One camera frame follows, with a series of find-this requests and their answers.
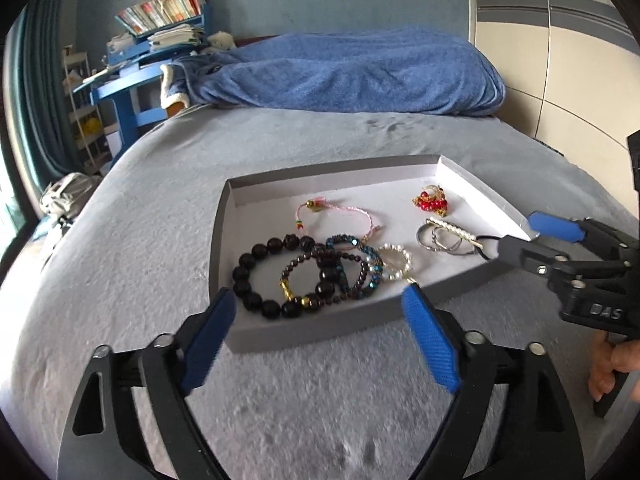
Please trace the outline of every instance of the pink string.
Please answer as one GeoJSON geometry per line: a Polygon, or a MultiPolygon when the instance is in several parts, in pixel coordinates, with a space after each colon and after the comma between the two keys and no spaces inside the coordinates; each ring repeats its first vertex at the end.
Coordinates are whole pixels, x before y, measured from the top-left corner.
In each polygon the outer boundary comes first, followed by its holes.
{"type": "MultiPolygon", "coordinates": [[[[364,211],[364,209],[360,209],[359,207],[352,207],[352,206],[334,205],[327,202],[324,196],[318,196],[316,198],[312,198],[311,200],[312,202],[319,205],[323,209],[335,209],[338,211],[355,211],[356,213],[361,213],[364,216],[366,216],[367,219],[369,219],[369,231],[367,232],[367,234],[364,235],[364,239],[371,238],[373,233],[375,233],[378,229],[382,229],[382,227],[380,227],[379,225],[373,224],[373,218],[369,213],[364,211]]],[[[300,204],[296,209],[296,227],[302,232],[303,235],[308,236],[308,233],[305,230],[302,220],[300,220],[300,211],[305,207],[306,207],[306,202],[303,204],[300,204]]]]}

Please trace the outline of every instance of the blue desk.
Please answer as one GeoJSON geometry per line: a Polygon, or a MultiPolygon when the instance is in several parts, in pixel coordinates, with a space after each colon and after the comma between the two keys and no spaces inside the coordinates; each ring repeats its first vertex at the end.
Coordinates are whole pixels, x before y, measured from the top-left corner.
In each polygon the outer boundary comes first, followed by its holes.
{"type": "Polygon", "coordinates": [[[193,45],[180,44],[144,54],[120,68],[120,76],[91,90],[91,102],[97,105],[104,99],[111,99],[116,111],[122,148],[113,157],[113,164],[138,140],[138,128],[146,124],[164,121],[167,114],[162,108],[152,108],[136,113],[133,109],[130,90],[159,80],[160,66],[177,57],[186,56],[193,45]]]}

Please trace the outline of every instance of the human hand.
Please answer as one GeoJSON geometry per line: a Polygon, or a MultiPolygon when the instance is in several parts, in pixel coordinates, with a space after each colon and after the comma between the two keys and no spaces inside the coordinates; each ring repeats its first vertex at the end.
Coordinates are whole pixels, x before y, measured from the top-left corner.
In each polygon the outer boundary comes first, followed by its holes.
{"type": "MultiPolygon", "coordinates": [[[[593,337],[589,393],[595,400],[613,390],[616,384],[613,370],[625,373],[640,370],[640,340],[612,345],[607,335],[607,332],[597,330],[593,337]]],[[[632,390],[631,398],[640,402],[640,381],[632,390]]]]}

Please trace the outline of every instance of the gray bedsheet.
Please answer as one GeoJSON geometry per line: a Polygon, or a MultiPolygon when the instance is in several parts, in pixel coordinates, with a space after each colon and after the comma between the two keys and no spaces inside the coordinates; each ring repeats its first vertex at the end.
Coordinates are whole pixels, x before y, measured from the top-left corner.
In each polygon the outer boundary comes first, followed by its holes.
{"type": "MultiPolygon", "coordinates": [[[[226,178],[411,153],[452,158],[523,214],[593,216],[628,232],[637,226],[590,176],[491,118],[183,113],[122,157],[42,275],[12,373],[1,378],[2,410],[36,462],[54,476],[65,417],[93,348],[139,348],[207,306],[210,232],[226,178]]],[[[561,322],[557,305],[542,280],[514,270],[445,307],[497,344],[546,344],[592,461],[604,424],[591,414],[586,390],[591,331],[561,322]]],[[[189,398],[231,478],[258,480],[407,478],[449,401],[404,321],[269,354],[225,348],[189,398]]],[[[141,416],[157,466],[171,472],[144,403],[141,416]]],[[[484,439],[474,468],[488,449],[484,439]]]]}

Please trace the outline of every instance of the blue gripper pad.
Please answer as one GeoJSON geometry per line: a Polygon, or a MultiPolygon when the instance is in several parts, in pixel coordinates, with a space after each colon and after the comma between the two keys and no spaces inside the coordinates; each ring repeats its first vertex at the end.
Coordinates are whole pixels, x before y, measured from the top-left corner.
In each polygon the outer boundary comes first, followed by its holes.
{"type": "Polygon", "coordinates": [[[449,343],[417,285],[402,293],[402,311],[435,381],[454,394],[460,387],[458,353],[449,343]]]}
{"type": "Polygon", "coordinates": [[[584,240],[584,231],[580,226],[566,218],[536,211],[529,216],[529,225],[541,235],[552,236],[572,244],[584,240]]]}
{"type": "Polygon", "coordinates": [[[212,312],[184,355],[185,371],[180,388],[185,395],[204,384],[236,318],[236,299],[230,290],[218,294],[214,302],[212,312]]]}

